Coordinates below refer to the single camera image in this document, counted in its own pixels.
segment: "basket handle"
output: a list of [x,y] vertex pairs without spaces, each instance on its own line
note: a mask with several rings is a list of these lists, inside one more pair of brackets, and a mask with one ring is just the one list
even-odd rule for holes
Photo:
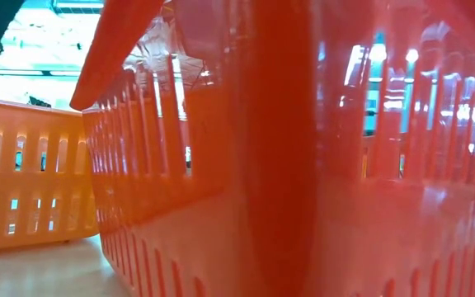
[[71,100],[72,108],[81,111],[95,103],[161,6],[162,0],[106,1]]

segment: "floor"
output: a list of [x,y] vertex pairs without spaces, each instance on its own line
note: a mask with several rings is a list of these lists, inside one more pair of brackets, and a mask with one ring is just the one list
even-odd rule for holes
[[0,252],[0,297],[128,297],[98,236],[27,251]]

